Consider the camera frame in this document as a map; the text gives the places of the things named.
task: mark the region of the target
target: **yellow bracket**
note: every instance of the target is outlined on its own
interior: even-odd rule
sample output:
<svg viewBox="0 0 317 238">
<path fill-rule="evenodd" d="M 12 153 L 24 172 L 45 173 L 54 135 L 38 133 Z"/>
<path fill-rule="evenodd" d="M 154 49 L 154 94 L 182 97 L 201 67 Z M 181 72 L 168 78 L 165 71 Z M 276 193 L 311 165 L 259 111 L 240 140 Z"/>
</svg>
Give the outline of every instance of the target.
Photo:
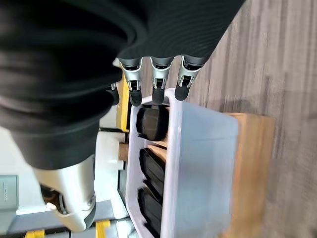
<svg viewBox="0 0 317 238">
<path fill-rule="evenodd" d="M 106 238 L 105 228 L 110 227 L 110 221 L 96 222 L 96 238 Z"/>
<path fill-rule="evenodd" d="M 120 102 L 117 107 L 117 121 L 116 127 L 123 132 L 128 132 L 127 119 L 128 119 L 128 107 L 129 107 L 129 87 L 125 81 L 124 74 L 122 74 L 122 80 L 117 84 L 118 92 L 120 96 Z"/>
<path fill-rule="evenodd" d="M 45 237 L 44 230 L 41 231 L 33 231 L 33 232 L 27 232 L 24 238 L 43 238 Z"/>
</svg>

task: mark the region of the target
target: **black fabric sleeve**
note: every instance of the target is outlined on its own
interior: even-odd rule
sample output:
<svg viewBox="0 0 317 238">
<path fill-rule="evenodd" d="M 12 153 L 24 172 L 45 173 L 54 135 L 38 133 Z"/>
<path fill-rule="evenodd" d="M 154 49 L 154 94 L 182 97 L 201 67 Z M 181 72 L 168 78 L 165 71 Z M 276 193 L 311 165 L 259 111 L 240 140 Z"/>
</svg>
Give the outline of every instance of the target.
<svg viewBox="0 0 317 238">
<path fill-rule="evenodd" d="M 1 0 L 0 125 L 33 167 L 85 160 L 121 79 L 115 57 L 208 59 L 243 2 Z"/>
</svg>

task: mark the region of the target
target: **gray floor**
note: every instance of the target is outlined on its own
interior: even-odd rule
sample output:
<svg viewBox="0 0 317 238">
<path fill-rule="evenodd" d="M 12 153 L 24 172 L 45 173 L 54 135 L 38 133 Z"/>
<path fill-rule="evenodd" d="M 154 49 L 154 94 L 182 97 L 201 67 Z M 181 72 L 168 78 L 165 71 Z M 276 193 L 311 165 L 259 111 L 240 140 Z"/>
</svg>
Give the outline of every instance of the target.
<svg viewBox="0 0 317 238">
<path fill-rule="evenodd" d="M 152 92 L 148 59 L 142 90 Z M 317 238 L 317 1 L 247 0 L 188 101 L 276 118 L 262 237 Z"/>
</svg>

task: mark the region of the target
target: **black rectangular object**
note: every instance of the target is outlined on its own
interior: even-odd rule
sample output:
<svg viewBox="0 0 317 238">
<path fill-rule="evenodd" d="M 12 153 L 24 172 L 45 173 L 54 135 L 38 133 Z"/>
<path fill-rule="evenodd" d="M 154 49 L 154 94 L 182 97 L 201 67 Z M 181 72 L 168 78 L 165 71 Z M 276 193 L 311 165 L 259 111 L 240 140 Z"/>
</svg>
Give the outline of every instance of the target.
<svg viewBox="0 0 317 238">
<path fill-rule="evenodd" d="M 165 162 L 150 149 L 140 150 L 140 167 L 147 181 L 145 184 L 158 200 L 164 191 Z"/>
<path fill-rule="evenodd" d="M 162 205 L 147 188 L 139 189 L 139 206 L 147 223 L 145 226 L 154 237 L 160 236 Z"/>
</svg>

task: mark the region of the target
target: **plastic container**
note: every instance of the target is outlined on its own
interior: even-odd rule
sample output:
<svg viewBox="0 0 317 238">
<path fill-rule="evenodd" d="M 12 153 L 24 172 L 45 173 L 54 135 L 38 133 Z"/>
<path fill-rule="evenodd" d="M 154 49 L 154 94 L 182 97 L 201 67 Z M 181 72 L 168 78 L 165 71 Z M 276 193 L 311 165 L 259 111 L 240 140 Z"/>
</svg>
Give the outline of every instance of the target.
<svg viewBox="0 0 317 238">
<path fill-rule="evenodd" d="M 175 89 L 165 91 L 170 105 L 165 167 L 161 238 L 211 238 L 230 222 L 234 157 L 238 135 L 235 118 L 175 99 Z M 152 104 L 152 97 L 142 99 Z M 140 149 L 153 144 L 138 137 L 132 107 L 126 206 L 140 238 L 153 238 L 138 204 L 145 186 L 139 162 Z"/>
</svg>

